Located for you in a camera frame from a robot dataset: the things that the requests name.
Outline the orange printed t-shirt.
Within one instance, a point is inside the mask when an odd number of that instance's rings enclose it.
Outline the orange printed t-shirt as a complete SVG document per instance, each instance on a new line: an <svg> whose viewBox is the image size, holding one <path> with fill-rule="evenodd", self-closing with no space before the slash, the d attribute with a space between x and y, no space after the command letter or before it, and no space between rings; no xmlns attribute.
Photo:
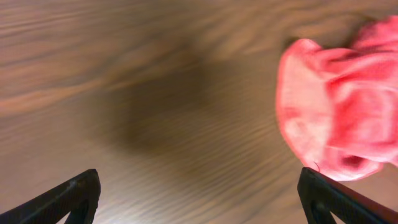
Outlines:
<svg viewBox="0 0 398 224"><path fill-rule="evenodd" d="M397 164L397 17L347 48L295 41L279 63L279 128L303 165L351 181Z"/></svg>

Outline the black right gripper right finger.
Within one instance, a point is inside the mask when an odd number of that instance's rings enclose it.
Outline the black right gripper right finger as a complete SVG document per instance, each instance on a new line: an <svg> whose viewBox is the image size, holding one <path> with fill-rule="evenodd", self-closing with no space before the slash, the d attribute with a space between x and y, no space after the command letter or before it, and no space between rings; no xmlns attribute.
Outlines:
<svg viewBox="0 0 398 224"><path fill-rule="evenodd" d="M301 170L297 190L309 224L336 224L334 217L347 224L397 223L397 212L309 167Z"/></svg>

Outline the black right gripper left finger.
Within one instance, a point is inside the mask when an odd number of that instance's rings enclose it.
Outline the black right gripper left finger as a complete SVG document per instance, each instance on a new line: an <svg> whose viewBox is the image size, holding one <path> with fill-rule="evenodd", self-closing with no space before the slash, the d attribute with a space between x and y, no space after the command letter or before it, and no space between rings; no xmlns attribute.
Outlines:
<svg viewBox="0 0 398 224"><path fill-rule="evenodd" d="M98 172L88 169L70 180L1 214L1 223L92 224L101 194Z"/></svg>

